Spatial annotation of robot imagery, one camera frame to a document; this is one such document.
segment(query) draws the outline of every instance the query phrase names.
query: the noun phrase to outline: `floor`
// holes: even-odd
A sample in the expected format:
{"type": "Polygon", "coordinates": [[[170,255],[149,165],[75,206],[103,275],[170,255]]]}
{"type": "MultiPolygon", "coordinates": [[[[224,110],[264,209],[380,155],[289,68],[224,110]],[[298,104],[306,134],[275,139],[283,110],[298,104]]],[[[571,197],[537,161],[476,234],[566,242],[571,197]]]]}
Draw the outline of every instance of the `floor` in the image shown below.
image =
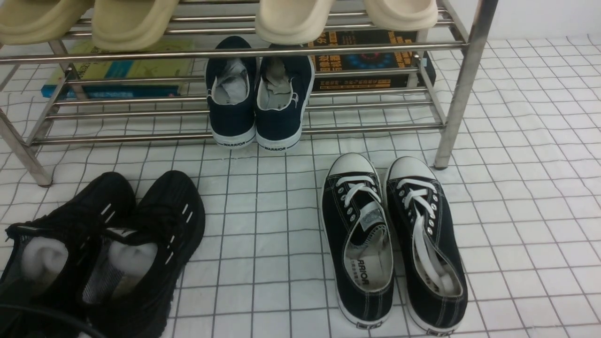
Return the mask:
{"type": "MultiPolygon", "coordinates": [[[[432,57],[448,108],[461,56],[432,57]]],[[[44,107],[38,90],[53,68],[22,67],[0,94],[19,131],[31,130],[44,107]]],[[[196,62],[195,73],[203,68],[196,62]]],[[[451,165],[435,172],[451,202],[469,277],[470,302],[454,338],[600,336],[600,98],[601,37],[489,43],[451,165]]],[[[386,109],[315,113],[305,124],[431,119],[422,109],[386,109]]],[[[51,134],[160,133],[206,123],[203,117],[90,120],[55,123],[51,134]]],[[[0,143],[0,223],[46,214],[104,171],[124,174],[141,197],[164,171],[181,170],[198,184],[207,230],[180,279],[163,337],[421,337],[402,292],[378,329],[357,330],[343,318],[317,200],[342,153],[362,153],[384,171],[398,156],[432,164],[438,141],[436,132],[313,137],[278,156],[256,144],[232,152],[198,144],[45,147],[39,158],[54,172],[49,189],[34,184],[0,143]]],[[[11,243],[0,241],[0,266],[10,253],[11,243]]],[[[398,269],[398,290],[403,279],[398,269]]]]}

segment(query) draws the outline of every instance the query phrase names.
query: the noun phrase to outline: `slipper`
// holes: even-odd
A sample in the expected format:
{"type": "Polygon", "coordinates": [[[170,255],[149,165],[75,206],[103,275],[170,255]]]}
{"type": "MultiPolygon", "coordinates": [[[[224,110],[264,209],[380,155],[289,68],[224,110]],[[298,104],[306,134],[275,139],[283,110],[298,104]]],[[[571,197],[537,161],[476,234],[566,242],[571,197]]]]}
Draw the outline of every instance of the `slipper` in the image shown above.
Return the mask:
{"type": "Polygon", "coordinates": [[[0,43],[28,45],[62,37],[93,0],[5,0],[0,7],[0,43]]]}
{"type": "Polygon", "coordinates": [[[335,0],[261,0],[257,35],[280,45],[300,45],[319,38],[335,0]]]}
{"type": "Polygon", "coordinates": [[[137,51],[163,37],[179,0],[96,0],[92,40],[100,49],[137,51]]]}
{"type": "Polygon", "coordinates": [[[371,21],[394,31],[432,28],[438,21],[436,0],[363,0],[371,21]]]}

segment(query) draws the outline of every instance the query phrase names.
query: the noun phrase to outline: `white shoelace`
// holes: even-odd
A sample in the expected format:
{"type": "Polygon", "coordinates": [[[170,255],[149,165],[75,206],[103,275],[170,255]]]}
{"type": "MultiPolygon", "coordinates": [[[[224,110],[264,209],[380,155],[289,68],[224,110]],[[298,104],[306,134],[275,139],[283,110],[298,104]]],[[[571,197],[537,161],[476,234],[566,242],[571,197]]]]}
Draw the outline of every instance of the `white shoelace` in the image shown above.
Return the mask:
{"type": "MultiPolygon", "coordinates": [[[[367,181],[367,182],[370,182],[372,185],[375,185],[374,180],[371,179],[371,177],[369,177],[369,176],[349,176],[349,177],[342,177],[341,179],[339,179],[336,182],[336,187],[338,188],[339,186],[341,186],[342,184],[347,183],[347,182],[357,182],[357,181],[360,181],[360,182],[367,181]]],[[[346,193],[346,195],[343,195],[344,207],[349,207],[351,199],[359,191],[367,192],[378,203],[382,202],[382,200],[380,199],[380,196],[378,196],[377,192],[373,188],[370,188],[363,182],[362,183],[349,183],[349,187],[350,187],[349,191],[346,193]]]]}
{"type": "MultiPolygon", "coordinates": [[[[397,189],[401,189],[405,184],[413,184],[424,187],[424,189],[420,190],[409,190],[409,193],[406,196],[403,196],[404,190],[401,190],[399,196],[403,197],[404,208],[409,208],[409,202],[412,200],[416,203],[421,204],[428,216],[430,216],[429,225],[431,227],[434,226],[434,220],[436,219],[436,215],[434,211],[436,211],[436,205],[434,203],[428,204],[428,202],[424,199],[425,196],[428,196],[428,189],[431,189],[434,194],[437,194],[436,187],[428,182],[423,182],[420,180],[413,179],[402,179],[399,181],[397,185],[397,189]]],[[[419,261],[421,262],[424,271],[431,279],[432,283],[434,283],[444,294],[452,294],[454,292],[453,280],[446,270],[442,267],[440,261],[438,261],[438,257],[436,256],[436,249],[432,246],[429,238],[426,238],[426,228],[425,228],[425,215],[421,215],[417,208],[415,209],[415,222],[413,224],[413,243],[415,244],[415,249],[417,251],[417,255],[419,257],[419,261]]]]}

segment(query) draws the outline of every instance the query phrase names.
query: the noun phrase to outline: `black running shoe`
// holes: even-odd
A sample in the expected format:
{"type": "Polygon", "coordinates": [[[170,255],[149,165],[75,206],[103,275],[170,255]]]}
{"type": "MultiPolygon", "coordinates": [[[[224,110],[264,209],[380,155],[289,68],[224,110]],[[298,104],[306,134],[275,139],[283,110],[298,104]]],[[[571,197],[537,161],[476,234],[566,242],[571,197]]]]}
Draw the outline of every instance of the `black running shoe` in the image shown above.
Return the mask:
{"type": "MultiPolygon", "coordinates": [[[[216,50],[250,48],[243,38],[231,36],[221,41],[216,50]]],[[[256,77],[256,58],[209,59],[205,77],[209,120],[213,138],[220,146],[238,149],[254,141],[252,103],[256,77]]]]}
{"type": "MultiPolygon", "coordinates": [[[[100,247],[96,231],[128,216],[134,207],[129,182],[117,173],[105,173],[49,215],[11,225],[6,232],[14,247],[0,289],[19,280],[30,283],[30,305],[58,310],[85,322],[76,296],[100,247]]],[[[23,326],[29,332],[41,332],[43,337],[79,334],[72,327],[36,315],[25,315],[23,326]]]]}
{"type": "MultiPolygon", "coordinates": [[[[289,48],[271,45],[270,48],[289,48]]],[[[264,57],[257,81],[257,142],[270,152],[283,152],[301,139],[315,66],[311,57],[264,57]]]]}
{"type": "Polygon", "coordinates": [[[468,292],[447,198],[428,166],[397,159],[386,175],[385,204],[401,245],[409,314],[428,334],[459,327],[468,292]]]}
{"type": "Polygon", "coordinates": [[[104,229],[81,293],[90,322],[110,338],[160,337],[175,283],[203,234],[196,186],[182,172],[165,173],[131,217],[104,229]]]}
{"type": "Polygon", "coordinates": [[[394,291],[390,232],[378,189],[370,161],[349,153],[332,165],[321,201],[338,305],[351,323],[363,329],[379,327],[386,320],[394,291]]]}

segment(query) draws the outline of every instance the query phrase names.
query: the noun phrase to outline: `shelf rail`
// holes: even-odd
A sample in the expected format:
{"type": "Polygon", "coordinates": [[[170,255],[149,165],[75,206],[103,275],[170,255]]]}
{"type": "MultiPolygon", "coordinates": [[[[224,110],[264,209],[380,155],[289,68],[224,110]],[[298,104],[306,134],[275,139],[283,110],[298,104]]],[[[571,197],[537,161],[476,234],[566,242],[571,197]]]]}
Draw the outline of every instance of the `shelf rail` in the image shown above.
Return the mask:
{"type": "MultiPolygon", "coordinates": [[[[358,70],[345,72],[318,73],[316,78],[336,77],[348,78],[354,76],[376,76],[376,75],[409,75],[409,86],[407,88],[371,88],[361,90],[340,90],[316,92],[311,97],[344,97],[344,96],[397,96],[398,100],[381,102],[358,102],[358,103],[335,103],[326,105],[309,105],[307,111],[357,111],[364,109],[375,109],[382,111],[390,108],[429,107],[432,111],[434,122],[432,123],[397,123],[379,125],[360,125],[334,127],[314,127],[303,129],[304,135],[323,134],[365,134],[370,132],[405,132],[438,130],[442,137],[433,166],[444,169],[448,166],[451,152],[457,138],[459,126],[463,120],[463,114],[468,102],[469,94],[474,84],[475,75],[480,59],[488,38],[498,0],[478,0],[479,4],[471,30],[463,26],[461,20],[449,0],[438,0],[439,21],[436,28],[450,30],[453,37],[451,41],[427,42],[426,32],[418,33],[418,41],[408,45],[353,45],[353,46],[318,46],[318,47],[287,47],[281,49],[256,48],[241,50],[208,50],[200,49],[185,52],[125,52],[107,54],[68,54],[62,43],[63,40],[88,38],[91,36],[89,28],[90,19],[77,21],[76,29],[68,32],[59,40],[50,41],[53,51],[50,55],[17,55],[0,57],[2,64],[51,64],[58,63],[65,71],[63,80],[57,86],[54,94],[42,111],[32,132],[25,141],[15,130],[7,116],[0,110],[0,136],[7,142],[16,154],[23,166],[29,171],[35,181],[41,186],[49,186],[52,176],[44,169],[36,158],[41,146],[57,146],[66,144],[91,144],[91,143],[125,143],[125,142],[158,142],[158,141],[207,141],[211,139],[209,131],[183,132],[176,134],[148,134],[148,135],[92,135],[73,137],[49,136],[49,130],[53,123],[68,120],[81,119],[107,119],[107,118],[141,118],[141,117],[181,117],[181,116],[206,116],[209,111],[206,108],[205,95],[189,95],[180,97],[149,97],[136,99],[90,99],[83,88],[94,85],[108,84],[150,84],[153,82],[203,82],[203,76],[173,76],[161,78],[129,78],[129,79],[79,79],[73,63],[120,61],[120,60],[149,60],[159,58],[231,58],[231,57],[265,57],[265,56],[290,56],[290,55],[330,55],[330,54],[367,54],[383,52],[417,52],[414,53],[412,66],[405,69],[377,69],[358,70]],[[442,109],[434,86],[430,82],[424,67],[422,55],[424,51],[441,51],[456,49],[460,50],[464,57],[454,89],[453,99],[448,114],[442,109]],[[418,87],[418,76],[421,77],[421,86],[418,87]],[[71,89],[76,94],[76,99],[67,99],[67,92],[71,89]],[[107,105],[144,105],[148,103],[197,103],[199,107],[173,108],[158,110],[133,110],[133,111],[104,111],[102,112],[61,112],[63,108],[95,107],[107,105]]],[[[259,0],[181,0],[180,5],[223,5],[223,4],[256,4],[259,0]]],[[[365,11],[347,11],[331,13],[330,22],[326,25],[326,31],[339,30],[369,30],[377,29],[368,19],[365,11]],[[342,20],[353,20],[352,23],[344,23],[342,20]]],[[[254,28],[248,27],[255,20],[254,15],[223,15],[223,16],[174,16],[171,18],[170,26],[165,35],[189,35],[189,34],[253,34],[254,28]],[[215,28],[205,26],[214,23],[232,23],[238,26],[215,28]],[[203,25],[201,27],[184,27],[182,25],[203,25]]]]}

